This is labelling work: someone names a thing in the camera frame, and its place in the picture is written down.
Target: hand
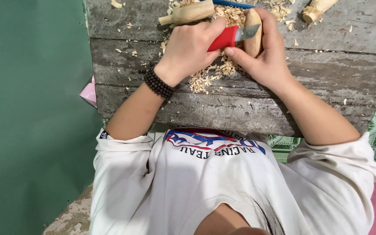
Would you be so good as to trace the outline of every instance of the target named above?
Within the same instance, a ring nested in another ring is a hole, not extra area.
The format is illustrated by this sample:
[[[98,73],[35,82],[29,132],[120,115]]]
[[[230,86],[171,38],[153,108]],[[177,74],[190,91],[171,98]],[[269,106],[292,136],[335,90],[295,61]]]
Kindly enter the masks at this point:
[[[175,27],[163,58],[154,68],[154,72],[166,84],[175,87],[185,77],[210,66],[220,55],[220,50],[207,50],[225,27],[225,18],[218,18],[212,23],[201,22],[193,26]]]
[[[295,81],[295,78],[288,70],[285,61],[284,38],[278,32],[277,21],[274,15],[265,9],[253,8],[250,10],[258,12],[262,19],[264,51],[256,59],[236,47],[227,47],[224,51],[258,83],[272,91],[285,87],[286,82]]]

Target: weathered wooden table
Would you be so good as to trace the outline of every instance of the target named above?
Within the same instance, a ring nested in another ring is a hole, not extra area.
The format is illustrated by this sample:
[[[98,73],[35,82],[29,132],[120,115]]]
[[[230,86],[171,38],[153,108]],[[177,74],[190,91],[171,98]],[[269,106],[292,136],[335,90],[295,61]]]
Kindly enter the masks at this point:
[[[290,7],[292,13],[287,20],[297,21],[292,31],[279,24],[288,67],[304,86],[359,131],[366,131],[376,110],[376,1],[339,1],[324,14],[321,23],[310,28],[299,18],[308,2],[296,0]],[[168,4],[168,0],[132,0],[116,9],[108,0],[87,0],[98,112],[102,118],[111,118],[142,84],[143,74],[138,70],[145,67],[141,60],[159,61],[159,46],[167,27],[158,24],[158,17],[167,15]],[[133,25],[131,29],[127,29],[128,23]],[[294,46],[294,39],[299,46]],[[135,49],[137,57],[131,56]],[[329,51],[316,53],[316,49]],[[283,103],[267,88],[240,73],[214,80],[209,89],[218,87],[223,87],[220,94],[194,94],[185,79],[154,121],[301,136]]]

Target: fingernail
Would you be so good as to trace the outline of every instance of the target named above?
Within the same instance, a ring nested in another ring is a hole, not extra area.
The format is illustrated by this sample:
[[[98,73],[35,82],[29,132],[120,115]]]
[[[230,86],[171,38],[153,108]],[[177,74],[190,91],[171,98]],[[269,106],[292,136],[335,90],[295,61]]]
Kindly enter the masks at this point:
[[[234,50],[231,48],[231,47],[227,47],[224,52],[226,53],[226,55],[228,56],[233,56],[234,55]]]

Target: blue pencil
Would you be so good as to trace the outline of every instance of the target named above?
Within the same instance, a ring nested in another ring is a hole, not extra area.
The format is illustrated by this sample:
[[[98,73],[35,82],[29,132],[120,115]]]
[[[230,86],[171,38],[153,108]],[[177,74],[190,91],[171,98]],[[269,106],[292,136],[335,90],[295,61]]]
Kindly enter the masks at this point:
[[[243,9],[255,8],[254,6],[251,6],[251,5],[246,5],[246,4],[242,4],[242,3],[234,3],[234,2],[224,1],[224,0],[213,0],[213,3],[217,4],[217,5],[229,6],[229,7],[235,7],[235,8],[243,8]]]

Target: sleeve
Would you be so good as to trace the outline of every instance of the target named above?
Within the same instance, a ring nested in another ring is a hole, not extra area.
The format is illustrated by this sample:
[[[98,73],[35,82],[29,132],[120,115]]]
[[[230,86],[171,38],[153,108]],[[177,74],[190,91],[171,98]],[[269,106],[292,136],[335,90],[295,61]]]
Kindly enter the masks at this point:
[[[97,141],[89,233],[121,234],[152,182],[154,164],[150,171],[147,164],[153,139],[120,141],[101,130]]]
[[[357,141],[331,146],[301,142],[280,166],[310,228],[323,235],[367,235],[374,214],[374,152],[366,132]]]

